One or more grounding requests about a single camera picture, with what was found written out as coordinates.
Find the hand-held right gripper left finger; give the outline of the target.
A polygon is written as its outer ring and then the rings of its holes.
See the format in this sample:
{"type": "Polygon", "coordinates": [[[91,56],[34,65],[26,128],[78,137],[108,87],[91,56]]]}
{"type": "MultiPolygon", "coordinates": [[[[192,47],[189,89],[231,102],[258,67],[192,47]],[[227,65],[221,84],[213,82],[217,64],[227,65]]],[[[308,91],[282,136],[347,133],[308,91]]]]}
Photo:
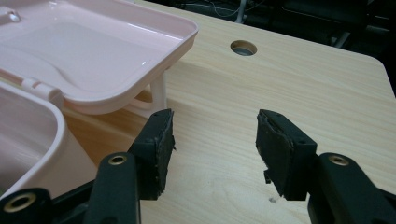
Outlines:
{"type": "Polygon", "coordinates": [[[170,109],[153,113],[128,151],[102,159],[83,224],[141,224],[140,202],[158,200],[165,189],[173,115],[170,109]]]}

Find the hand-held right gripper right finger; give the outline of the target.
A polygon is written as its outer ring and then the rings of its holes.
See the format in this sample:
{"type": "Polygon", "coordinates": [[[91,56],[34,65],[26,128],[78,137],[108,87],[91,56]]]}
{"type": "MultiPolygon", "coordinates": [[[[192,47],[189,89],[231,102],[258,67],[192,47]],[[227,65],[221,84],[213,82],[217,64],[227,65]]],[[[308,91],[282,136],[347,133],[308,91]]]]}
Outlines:
{"type": "Polygon", "coordinates": [[[262,109],[256,148],[288,201],[308,201],[312,224],[396,224],[396,195],[379,189],[347,156],[317,153],[317,143],[283,115],[262,109]]]}

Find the pink plastic storage box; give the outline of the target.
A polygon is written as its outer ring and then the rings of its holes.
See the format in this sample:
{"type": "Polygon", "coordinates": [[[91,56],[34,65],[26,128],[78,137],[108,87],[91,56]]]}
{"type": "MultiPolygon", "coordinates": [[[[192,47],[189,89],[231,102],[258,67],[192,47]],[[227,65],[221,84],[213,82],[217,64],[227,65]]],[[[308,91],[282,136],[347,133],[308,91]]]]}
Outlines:
{"type": "Polygon", "coordinates": [[[95,178],[63,108],[166,107],[164,71],[193,45],[195,22],[126,0],[0,0],[0,199],[57,197],[95,178]]]}

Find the metal stand leg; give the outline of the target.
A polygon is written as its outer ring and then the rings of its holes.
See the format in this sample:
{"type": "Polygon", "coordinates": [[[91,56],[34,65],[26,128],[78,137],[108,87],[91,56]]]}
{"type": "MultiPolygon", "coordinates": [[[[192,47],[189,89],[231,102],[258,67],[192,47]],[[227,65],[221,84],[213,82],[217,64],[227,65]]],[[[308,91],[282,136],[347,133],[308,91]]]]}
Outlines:
{"type": "Polygon", "coordinates": [[[239,8],[237,10],[237,17],[235,19],[236,23],[242,23],[244,21],[247,1],[248,0],[240,0],[239,8]]]}

